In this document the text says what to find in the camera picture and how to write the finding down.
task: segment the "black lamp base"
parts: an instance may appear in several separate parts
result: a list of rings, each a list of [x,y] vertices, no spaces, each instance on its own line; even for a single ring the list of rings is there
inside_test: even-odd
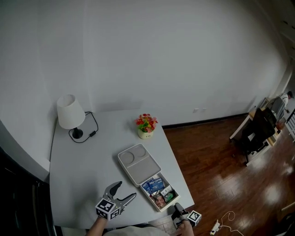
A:
[[[74,139],[79,139],[79,138],[81,138],[83,136],[83,131],[78,129],[78,128],[74,128],[72,136],[73,136]]]

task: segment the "human hand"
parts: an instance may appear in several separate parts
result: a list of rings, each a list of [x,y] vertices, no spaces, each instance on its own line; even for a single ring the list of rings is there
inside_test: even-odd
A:
[[[106,219],[98,217],[86,236],[101,236],[106,224]]]
[[[189,220],[183,220],[178,228],[181,230],[182,236],[194,236],[193,227]]]

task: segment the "table lamp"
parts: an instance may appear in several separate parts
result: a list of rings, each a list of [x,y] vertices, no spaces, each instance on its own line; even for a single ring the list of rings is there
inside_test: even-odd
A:
[[[62,128],[73,129],[72,136],[75,139],[82,137],[83,131],[77,127],[83,123],[85,112],[74,95],[68,94],[58,99],[57,114]]]

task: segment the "power cord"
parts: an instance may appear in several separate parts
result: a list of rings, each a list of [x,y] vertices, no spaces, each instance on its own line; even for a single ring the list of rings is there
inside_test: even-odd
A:
[[[98,124],[97,124],[97,122],[96,122],[96,119],[95,119],[94,116],[93,116],[93,113],[92,113],[92,112],[85,112],[85,116],[87,116],[87,115],[89,115],[89,114],[92,115],[92,117],[93,117],[93,119],[94,119],[94,121],[95,121],[95,123],[96,123],[96,127],[97,127],[97,129],[96,129],[95,131],[93,131],[91,134],[89,134],[88,138],[85,139],[85,140],[82,141],[82,142],[77,142],[77,141],[75,141],[75,140],[73,139],[73,137],[71,136],[71,134],[70,134],[70,132],[71,132],[73,129],[69,130],[69,136],[70,136],[71,139],[72,139],[74,142],[76,142],[76,143],[83,143],[83,142],[87,141],[89,138],[91,138],[93,135],[95,135],[96,132],[98,131]]]
[[[229,221],[233,221],[234,219],[235,219],[235,217],[236,217],[236,214],[234,213],[234,217],[233,217],[233,219],[230,219],[230,213],[234,213],[233,211],[229,211],[229,212],[227,212],[229,215],[227,216],[227,219],[229,220]],[[229,226],[227,226],[227,225],[223,225],[223,221],[222,221],[222,218],[223,217],[221,217],[221,226],[220,227],[228,227],[229,229],[230,229],[230,231],[231,232],[233,232],[233,231],[238,231],[238,230],[231,230],[231,227],[229,227]]]

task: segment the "storage box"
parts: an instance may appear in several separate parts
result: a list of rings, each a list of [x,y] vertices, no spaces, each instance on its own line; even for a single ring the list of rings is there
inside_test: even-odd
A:
[[[172,198],[168,203],[165,204],[165,206],[163,207],[158,207],[156,205],[156,203],[153,201],[153,199],[151,199],[150,197],[150,194],[142,187],[140,186],[140,189],[144,192],[145,196],[149,199],[149,201],[152,203],[152,205],[156,208],[156,210],[158,212],[163,212],[164,210],[166,210],[168,207],[170,207],[171,205],[175,204],[178,199],[180,198],[180,195],[178,194],[178,192],[173,188],[173,186],[166,180],[166,178],[163,176],[162,173],[158,173],[156,175],[153,176],[154,179],[157,179],[157,178],[161,178],[165,187],[167,187],[168,185],[170,185],[172,187],[172,189],[174,190],[175,192],[175,197]]]
[[[173,186],[167,181],[167,179],[161,173],[161,167],[155,161],[155,159],[151,156],[151,154],[147,151],[147,149],[140,143],[134,145],[125,151],[118,154],[118,160],[123,170],[130,178],[134,186],[140,188],[148,200],[152,203],[152,205],[156,208],[158,212],[162,212],[166,210],[172,204],[175,204],[180,195],[173,188]],[[151,199],[150,193],[148,193],[143,187],[146,181],[150,178],[157,179],[162,178],[164,186],[167,187],[170,185],[175,192],[174,198],[172,198],[168,203],[166,203],[163,207],[158,207],[156,203]]]

